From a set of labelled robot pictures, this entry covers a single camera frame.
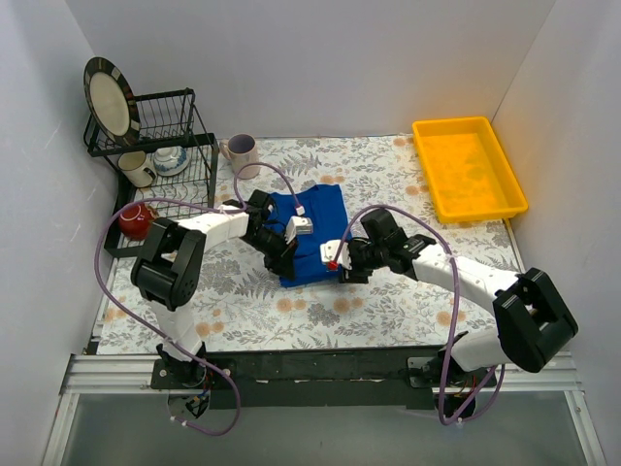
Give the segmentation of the aluminium frame rail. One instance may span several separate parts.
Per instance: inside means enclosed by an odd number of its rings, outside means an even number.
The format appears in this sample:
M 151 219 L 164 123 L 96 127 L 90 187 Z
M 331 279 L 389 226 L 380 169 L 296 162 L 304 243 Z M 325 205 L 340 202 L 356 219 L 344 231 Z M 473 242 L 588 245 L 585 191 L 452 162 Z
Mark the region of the aluminium frame rail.
M 171 421 L 149 388 L 154 356 L 75 356 L 44 454 L 47 465 L 603 465 L 572 356 L 508 369 L 492 409 L 444 427 L 399 406 L 245 407 L 211 438 Z

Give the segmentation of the dark rimmed cream plate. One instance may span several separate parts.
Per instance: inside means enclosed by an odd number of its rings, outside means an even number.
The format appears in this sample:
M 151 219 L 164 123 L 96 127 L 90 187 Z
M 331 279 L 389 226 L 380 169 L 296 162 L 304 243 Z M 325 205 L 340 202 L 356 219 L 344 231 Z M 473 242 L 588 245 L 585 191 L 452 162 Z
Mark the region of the dark rimmed cream plate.
M 84 67 L 83 89 L 91 115 L 104 134 L 120 146 L 136 146 L 140 114 L 133 90 L 121 71 L 109 59 L 94 56 Z

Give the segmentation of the red cup in rack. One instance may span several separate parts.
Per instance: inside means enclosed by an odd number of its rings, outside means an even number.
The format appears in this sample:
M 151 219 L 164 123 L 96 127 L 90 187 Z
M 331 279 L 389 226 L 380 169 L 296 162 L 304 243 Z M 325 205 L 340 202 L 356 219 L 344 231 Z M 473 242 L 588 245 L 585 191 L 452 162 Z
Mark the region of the red cup in rack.
M 126 209 L 118 218 L 121 233 L 133 241 L 142 241 L 146 238 L 151 224 L 159 218 L 158 212 L 151 206 L 140 202 L 136 206 Z

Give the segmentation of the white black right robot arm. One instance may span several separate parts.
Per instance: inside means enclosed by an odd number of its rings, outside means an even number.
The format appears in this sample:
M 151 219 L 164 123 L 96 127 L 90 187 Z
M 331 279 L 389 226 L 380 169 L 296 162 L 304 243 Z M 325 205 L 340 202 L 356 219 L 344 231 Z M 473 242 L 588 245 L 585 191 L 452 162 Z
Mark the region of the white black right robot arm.
M 431 377 L 461 385 L 474 372 L 512 363 L 539 372 L 578 332 L 578 325 L 550 277 L 531 268 L 523 274 L 492 268 L 449 253 L 436 233 L 408 235 L 386 208 L 361 218 L 364 238 L 342 238 L 320 248 L 321 260 L 343 283 L 366 283 L 387 268 L 414 281 L 453 291 L 495 319 L 492 329 L 449 338 Z

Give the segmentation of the cream mug in rack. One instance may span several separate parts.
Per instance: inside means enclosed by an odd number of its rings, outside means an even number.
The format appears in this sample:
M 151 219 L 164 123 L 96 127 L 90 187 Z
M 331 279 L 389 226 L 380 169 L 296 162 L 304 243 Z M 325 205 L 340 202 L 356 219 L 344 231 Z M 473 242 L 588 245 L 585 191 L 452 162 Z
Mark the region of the cream mug in rack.
M 157 173 L 151 158 L 142 150 L 122 154 L 117 166 L 131 184 L 137 188 L 152 185 Z

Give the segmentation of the yellow plastic bin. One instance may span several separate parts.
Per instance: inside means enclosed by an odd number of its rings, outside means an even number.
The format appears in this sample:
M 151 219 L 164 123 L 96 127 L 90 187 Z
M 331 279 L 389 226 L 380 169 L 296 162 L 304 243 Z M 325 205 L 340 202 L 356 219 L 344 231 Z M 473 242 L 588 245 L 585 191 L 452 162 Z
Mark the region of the yellow plastic bin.
M 419 120 L 412 131 L 439 222 L 509 219 L 528 210 L 487 117 Z

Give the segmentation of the beige ceramic mug purple inside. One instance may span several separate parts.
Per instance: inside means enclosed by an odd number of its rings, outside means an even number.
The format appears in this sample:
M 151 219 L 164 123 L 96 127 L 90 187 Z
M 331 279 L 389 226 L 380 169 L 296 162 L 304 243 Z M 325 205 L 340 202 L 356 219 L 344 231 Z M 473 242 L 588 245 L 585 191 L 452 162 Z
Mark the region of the beige ceramic mug purple inside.
M 220 152 L 230 162 L 232 171 L 242 180 L 250 180 L 260 173 L 255 139 L 248 134 L 237 134 L 219 143 Z

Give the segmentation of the blue printed t shirt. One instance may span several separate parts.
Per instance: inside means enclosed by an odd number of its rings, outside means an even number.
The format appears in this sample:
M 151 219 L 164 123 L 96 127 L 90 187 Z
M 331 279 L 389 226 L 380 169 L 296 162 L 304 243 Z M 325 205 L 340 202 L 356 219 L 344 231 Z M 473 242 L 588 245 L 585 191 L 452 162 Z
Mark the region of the blue printed t shirt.
M 313 231 L 298 237 L 293 261 L 295 279 L 280 278 L 284 288 L 335 279 L 338 273 L 329 271 L 321 262 L 320 245 L 340 239 L 348 224 L 343 193 L 337 184 L 316 184 L 296 196 L 312 222 Z

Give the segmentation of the blue white teapot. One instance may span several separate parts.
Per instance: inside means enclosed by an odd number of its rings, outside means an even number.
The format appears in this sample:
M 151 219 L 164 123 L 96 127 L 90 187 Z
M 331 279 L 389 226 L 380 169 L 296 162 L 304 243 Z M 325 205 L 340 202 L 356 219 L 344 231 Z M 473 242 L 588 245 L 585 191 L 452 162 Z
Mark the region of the blue white teapot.
M 189 156 L 183 147 L 167 147 L 156 150 L 152 154 L 152 161 L 158 175 L 173 177 L 186 169 Z

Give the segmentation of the floral patterned table mat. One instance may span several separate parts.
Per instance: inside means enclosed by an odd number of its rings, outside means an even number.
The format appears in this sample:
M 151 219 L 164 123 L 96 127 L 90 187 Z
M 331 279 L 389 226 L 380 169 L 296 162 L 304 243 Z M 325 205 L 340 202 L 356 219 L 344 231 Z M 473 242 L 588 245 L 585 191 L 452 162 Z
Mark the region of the floral patterned table mat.
M 252 180 L 235 182 L 228 161 L 219 162 L 216 203 L 254 189 L 285 194 L 337 184 L 349 214 L 391 205 L 409 235 L 439 232 L 457 254 L 494 268 L 521 267 L 505 223 L 437 221 L 409 135 L 264 139 L 257 147 L 263 167 Z M 367 284 L 284 288 L 262 255 L 239 240 L 209 251 L 190 308 L 211 351 L 441 345 L 450 327 L 474 333 L 494 326 L 479 306 L 384 269 Z

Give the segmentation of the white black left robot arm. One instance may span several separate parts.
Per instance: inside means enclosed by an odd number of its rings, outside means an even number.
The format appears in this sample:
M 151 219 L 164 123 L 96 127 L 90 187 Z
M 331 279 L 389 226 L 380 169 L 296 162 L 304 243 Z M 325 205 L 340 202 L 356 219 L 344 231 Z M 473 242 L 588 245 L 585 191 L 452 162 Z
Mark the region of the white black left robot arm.
M 256 190 L 244 202 L 229 200 L 206 214 L 175 221 L 156 220 L 149 229 L 131 272 L 131 283 L 152 303 L 159 331 L 157 352 L 167 374 L 187 388 L 201 385 L 209 371 L 197 357 L 206 355 L 188 303 L 199 284 L 204 253 L 241 239 L 264 255 L 265 267 L 293 279 L 297 236 L 312 231 L 296 207 L 287 221 L 276 219 L 273 196 Z

